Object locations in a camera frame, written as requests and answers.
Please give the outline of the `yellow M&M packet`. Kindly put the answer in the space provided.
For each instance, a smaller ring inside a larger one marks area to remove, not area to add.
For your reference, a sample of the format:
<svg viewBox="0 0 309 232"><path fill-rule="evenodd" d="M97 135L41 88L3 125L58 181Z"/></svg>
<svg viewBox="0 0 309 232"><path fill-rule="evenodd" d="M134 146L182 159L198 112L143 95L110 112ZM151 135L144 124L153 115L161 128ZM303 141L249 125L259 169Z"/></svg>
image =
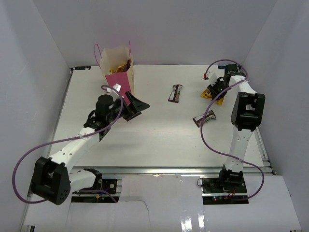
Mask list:
<svg viewBox="0 0 309 232"><path fill-rule="evenodd" d="M212 99L211 99L211 93L210 93L210 91L209 91L209 88L212 88L212 86L211 86L211 85L208 85L208 87L207 87L207 88L203 91L203 93L201 94L201 97L212 101ZM221 106L221 105L223 104L225 94L226 94L226 92L223 93L223 94L215 101L215 103L216 103L217 105Z"/></svg>
<svg viewBox="0 0 309 232"><path fill-rule="evenodd" d="M125 64L121 65L121 66L118 66L116 70L110 69L109 70L110 74L119 73L119 72L120 73L127 72L126 64L127 64L127 62Z"/></svg>

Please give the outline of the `dark blue purple snack bag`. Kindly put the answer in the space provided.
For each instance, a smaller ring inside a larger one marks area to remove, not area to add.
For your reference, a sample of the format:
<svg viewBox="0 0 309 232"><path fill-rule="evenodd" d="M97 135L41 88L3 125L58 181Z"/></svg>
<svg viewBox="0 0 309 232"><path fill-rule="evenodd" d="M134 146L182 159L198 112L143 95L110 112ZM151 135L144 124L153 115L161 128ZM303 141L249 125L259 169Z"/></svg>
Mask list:
<svg viewBox="0 0 309 232"><path fill-rule="evenodd" d="M127 71L130 69L131 64L132 64L132 60L131 60L131 59L128 59L128 60L127 60L127 64L126 64L126 70L127 70Z"/></svg>

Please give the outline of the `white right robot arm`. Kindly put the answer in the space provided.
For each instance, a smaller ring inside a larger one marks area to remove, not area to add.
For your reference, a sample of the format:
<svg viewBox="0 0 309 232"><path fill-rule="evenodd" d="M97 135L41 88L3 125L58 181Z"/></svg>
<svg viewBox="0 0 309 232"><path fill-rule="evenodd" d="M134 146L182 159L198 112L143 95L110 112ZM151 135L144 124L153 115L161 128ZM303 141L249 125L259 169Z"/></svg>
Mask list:
<svg viewBox="0 0 309 232"><path fill-rule="evenodd" d="M231 113L233 138L226 161L219 173L218 188L225 193L235 190L243 183L243 161L249 140L260 126L265 105L265 95L257 93L249 85L245 73L236 64L225 66L225 74L217 77L214 72L206 72L208 90L212 99L220 100L228 87L237 87L235 104Z"/></svg>

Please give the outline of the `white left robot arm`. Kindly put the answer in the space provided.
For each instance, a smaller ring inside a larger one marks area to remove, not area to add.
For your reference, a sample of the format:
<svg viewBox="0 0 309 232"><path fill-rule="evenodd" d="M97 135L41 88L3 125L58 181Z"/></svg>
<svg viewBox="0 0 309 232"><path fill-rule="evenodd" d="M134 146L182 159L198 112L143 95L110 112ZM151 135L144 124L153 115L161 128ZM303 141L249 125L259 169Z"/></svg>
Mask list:
<svg viewBox="0 0 309 232"><path fill-rule="evenodd" d="M107 135L118 118L130 121L150 107L130 92L126 92L126 96L129 104L108 94L99 96L95 109L88 115L77 139L50 157L41 157L36 161L30 184L32 193L60 205L70 192L96 193L101 190L102 174L99 171L92 168L73 171L73 167Z"/></svg>

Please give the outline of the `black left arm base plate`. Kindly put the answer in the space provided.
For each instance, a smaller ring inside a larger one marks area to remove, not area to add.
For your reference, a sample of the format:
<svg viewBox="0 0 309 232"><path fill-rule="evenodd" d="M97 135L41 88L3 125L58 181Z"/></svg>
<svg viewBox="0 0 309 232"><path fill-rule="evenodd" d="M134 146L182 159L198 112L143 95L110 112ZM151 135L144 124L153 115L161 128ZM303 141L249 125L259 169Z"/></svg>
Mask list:
<svg viewBox="0 0 309 232"><path fill-rule="evenodd" d="M117 179L102 179L100 190L115 194L117 192Z"/></svg>

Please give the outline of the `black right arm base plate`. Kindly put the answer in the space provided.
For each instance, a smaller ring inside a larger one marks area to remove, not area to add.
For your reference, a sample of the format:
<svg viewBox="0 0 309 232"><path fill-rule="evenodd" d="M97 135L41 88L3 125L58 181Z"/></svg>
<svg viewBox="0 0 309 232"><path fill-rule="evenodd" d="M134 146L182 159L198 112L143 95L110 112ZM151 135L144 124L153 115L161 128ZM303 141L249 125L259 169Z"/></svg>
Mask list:
<svg viewBox="0 0 309 232"><path fill-rule="evenodd" d="M219 178L199 178L197 186L201 188L204 205L248 204L248 193L244 179L239 185L220 184Z"/></svg>

